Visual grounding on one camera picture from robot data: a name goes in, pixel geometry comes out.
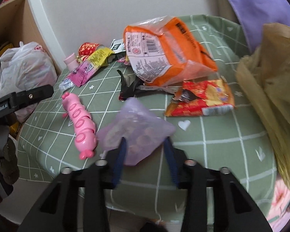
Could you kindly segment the gloved left hand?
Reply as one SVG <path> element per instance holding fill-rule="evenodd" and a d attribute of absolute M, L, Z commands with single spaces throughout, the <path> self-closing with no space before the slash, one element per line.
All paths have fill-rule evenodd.
<path fill-rule="evenodd" d="M 4 181 L 9 185 L 13 185 L 19 179 L 20 171 L 15 144 L 11 138 L 7 139 L 2 152 L 3 155 L 0 156 L 0 172 L 3 175 Z"/>

